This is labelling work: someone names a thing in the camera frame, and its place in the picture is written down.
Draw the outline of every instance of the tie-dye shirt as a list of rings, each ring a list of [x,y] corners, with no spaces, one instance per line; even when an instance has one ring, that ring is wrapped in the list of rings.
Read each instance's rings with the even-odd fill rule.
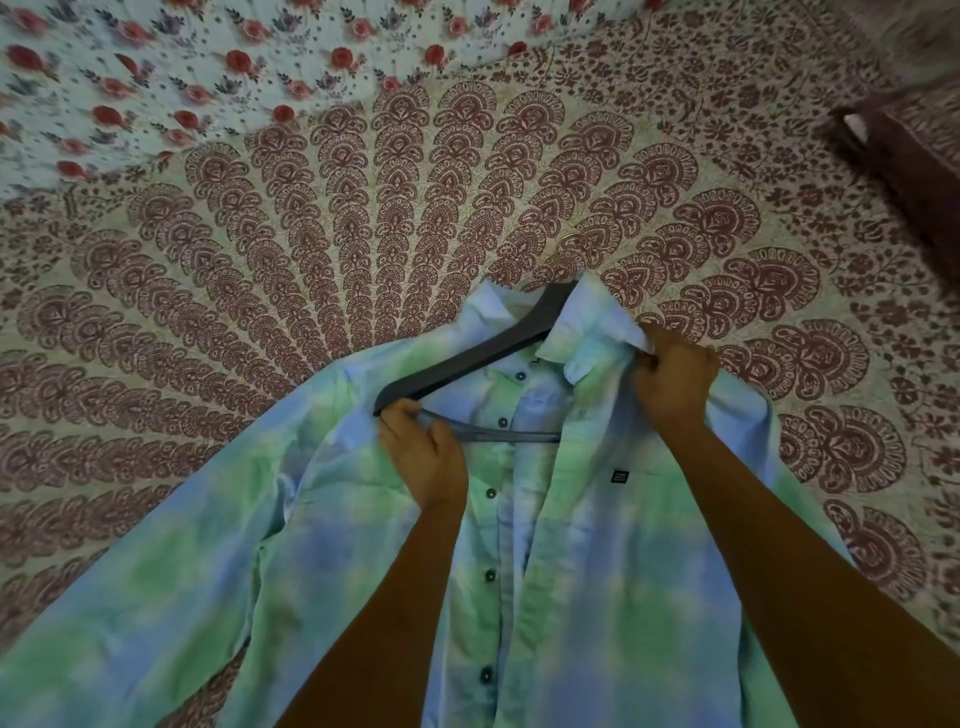
[[[511,326],[536,296],[483,283],[455,323],[340,360],[260,417],[4,657],[0,725],[154,725],[245,643],[219,723],[273,725],[417,518],[376,441],[377,393]],[[642,331],[587,275],[542,344],[424,399],[462,422],[563,434],[465,446],[468,507],[424,726],[794,724],[631,393],[635,348]],[[721,373],[708,424],[842,550],[778,458],[767,399]]]

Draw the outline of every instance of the shirt sleeve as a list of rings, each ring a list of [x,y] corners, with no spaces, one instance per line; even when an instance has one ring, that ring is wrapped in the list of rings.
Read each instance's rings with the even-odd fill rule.
[[[350,400],[340,366],[321,370],[114,545],[0,661],[0,725],[155,725],[226,665],[261,547]]]

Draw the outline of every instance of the clothes hanger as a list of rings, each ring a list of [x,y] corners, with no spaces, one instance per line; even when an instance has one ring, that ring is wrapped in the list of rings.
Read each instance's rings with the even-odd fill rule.
[[[510,328],[432,367],[391,382],[377,395],[373,415],[379,417],[385,407],[400,399],[420,400],[451,381],[542,341],[557,322],[566,299],[576,286],[576,280],[550,283],[543,289],[530,312]],[[421,410],[420,413],[448,422],[461,442],[560,442],[559,432],[513,432],[449,420],[428,410]]]

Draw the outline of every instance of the bedspread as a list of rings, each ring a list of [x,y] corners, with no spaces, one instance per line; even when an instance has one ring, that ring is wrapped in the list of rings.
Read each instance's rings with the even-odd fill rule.
[[[821,137],[892,83],[854,30],[707,0],[6,206],[0,643],[328,357],[591,269],[765,387],[856,564],[960,646],[960,304]]]

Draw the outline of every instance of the paisley pattern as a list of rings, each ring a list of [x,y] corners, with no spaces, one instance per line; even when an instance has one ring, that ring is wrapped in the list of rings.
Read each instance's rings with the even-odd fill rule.
[[[821,0],[704,0],[6,207],[0,645],[326,361],[589,268],[768,390],[858,566],[960,646],[960,304],[824,146],[824,80],[888,83]]]

